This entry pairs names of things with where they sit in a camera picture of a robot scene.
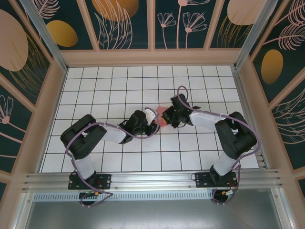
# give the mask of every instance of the pink object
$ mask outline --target pink object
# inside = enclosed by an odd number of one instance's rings
[[[158,106],[157,107],[157,112],[159,114],[158,116],[158,122],[160,124],[160,127],[163,127],[163,126],[167,126],[167,124],[163,121],[163,119],[161,118],[162,117],[162,113],[167,109],[168,107],[165,107],[165,106]]]

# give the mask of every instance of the flower illustration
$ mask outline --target flower illustration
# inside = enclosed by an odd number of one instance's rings
[[[165,45],[165,48],[167,49],[165,35],[164,35],[164,28],[176,25],[176,21],[174,21],[173,13],[165,13],[164,15],[162,13],[158,13],[157,16],[158,16],[160,25],[162,27],[164,45]]]
[[[195,0],[178,0],[178,4],[180,6],[187,6],[187,5],[202,5],[202,4],[206,4],[208,3],[210,0],[199,0],[199,1],[195,1]]]
[[[14,100],[8,96],[7,101],[3,95],[0,95],[0,123],[8,124],[10,122],[10,114],[13,109]]]
[[[209,1],[210,0],[178,0],[178,4],[180,7],[178,12],[177,35],[176,35],[177,49],[179,49],[179,25],[180,25],[181,8],[183,6],[202,5],[208,3]]]
[[[206,30],[206,24],[204,13],[193,13],[190,17],[190,13],[184,13],[183,14],[183,23],[186,31],[186,39],[185,39],[185,48],[187,49],[187,37],[190,32],[198,32],[202,30]]]

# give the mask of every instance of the white grid mat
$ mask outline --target white grid mat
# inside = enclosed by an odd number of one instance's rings
[[[119,124],[135,110],[169,107],[180,85],[189,89],[190,105],[243,114],[229,66],[69,68],[41,172],[73,171],[60,135],[84,115]],[[209,169],[221,152],[214,132],[166,126],[149,139],[125,145],[101,141],[90,157],[97,172],[177,171]],[[241,166],[258,168],[255,155],[243,159]]]

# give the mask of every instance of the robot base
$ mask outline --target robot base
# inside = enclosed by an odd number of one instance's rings
[[[230,187],[230,183],[237,186],[237,179],[235,172],[229,172],[222,176],[221,179],[215,183],[210,176],[210,172],[195,173],[196,187]]]
[[[97,174],[94,181],[90,185],[97,189],[110,189],[111,175],[110,174]],[[85,185],[77,174],[69,176],[69,190],[88,190],[91,189]]]

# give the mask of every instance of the perforated metal strip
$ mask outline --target perforated metal strip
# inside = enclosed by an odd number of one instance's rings
[[[77,193],[35,193],[33,202],[70,202],[79,201]],[[101,200],[105,194],[90,197],[85,201]],[[115,192],[108,200],[135,201],[135,200],[182,200],[182,199],[211,199],[211,190],[192,191],[152,191],[152,192]]]

